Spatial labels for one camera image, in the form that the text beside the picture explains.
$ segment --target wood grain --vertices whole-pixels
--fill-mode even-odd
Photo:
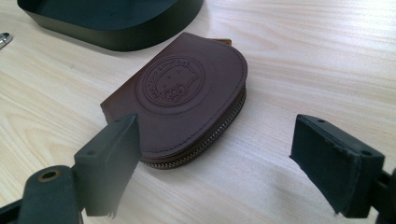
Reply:
[[[184,30],[227,37],[247,59],[247,101],[199,159],[170,171],[139,164],[118,216],[85,223],[374,223],[335,216],[289,159],[297,114],[326,119],[396,167],[396,2],[206,0]],[[173,39],[113,52],[39,27],[3,0],[0,206],[34,172],[71,166],[106,122],[99,104]]]

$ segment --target leather coin purse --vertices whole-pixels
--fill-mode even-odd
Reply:
[[[196,158],[246,99],[248,64],[235,48],[184,33],[101,103],[107,122],[137,114],[141,161],[171,169]]]

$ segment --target table surface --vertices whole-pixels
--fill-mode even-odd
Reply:
[[[0,206],[26,179],[74,154],[106,126],[99,106],[171,39],[115,52],[38,26],[2,0]],[[160,171],[139,163],[118,215],[85,223],[374,223],[335,215],[289,158],[297,114],[333,123],[396,167],[396,4],[361,0],[205,0],[184,29],[228,37],[248,63],[247,100],[197,160]]]

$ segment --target clamp jaw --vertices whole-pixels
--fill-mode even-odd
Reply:
[[[75,165],[52,166],[29,177],[22,199],[0,208],[1,223],[83,223],[115,216],[141,158],[137,116],[108,124],[75,155]]]
[[[325,196],[335,213],[396,223],[396,170],[382,171],[385,156],[329,122],[298,115],[290,157]]]

